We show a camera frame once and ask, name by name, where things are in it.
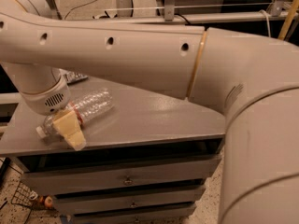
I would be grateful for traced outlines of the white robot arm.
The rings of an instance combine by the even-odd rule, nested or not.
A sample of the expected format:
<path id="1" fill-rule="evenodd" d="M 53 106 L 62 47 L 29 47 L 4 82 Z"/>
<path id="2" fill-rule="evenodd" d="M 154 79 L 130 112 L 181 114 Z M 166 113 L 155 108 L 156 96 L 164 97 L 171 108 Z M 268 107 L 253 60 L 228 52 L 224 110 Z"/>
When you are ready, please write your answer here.
<path id="1" fill-rule="evenodd" d="M 64 70 L 225 117 L 219 224 L 299 224 L 299 50 L 216 28 L 55 20 L 46 0 L 1 0 L 0 63 L 38 114 L 63 109 Z"/>

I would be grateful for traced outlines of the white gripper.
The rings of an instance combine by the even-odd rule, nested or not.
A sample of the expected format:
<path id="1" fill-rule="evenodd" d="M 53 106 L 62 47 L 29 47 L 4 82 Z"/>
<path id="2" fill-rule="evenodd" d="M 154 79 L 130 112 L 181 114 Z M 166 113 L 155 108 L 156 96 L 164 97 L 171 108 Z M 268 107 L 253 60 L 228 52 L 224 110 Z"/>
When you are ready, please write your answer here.
<path id="1" fill-rule="evenodd" d="M 49 90 L 38 94 L 21 93 L 25 103 L 37 114 L 50 115 L 65 108 L 70 100 L 70 90 L 63 77 Z M 74 110 L 60 110 L 53 119 L 54 129 L 61 135 L 66 143 L 74 150 L 85 148 L 86 140 L 80 128 Z"/>

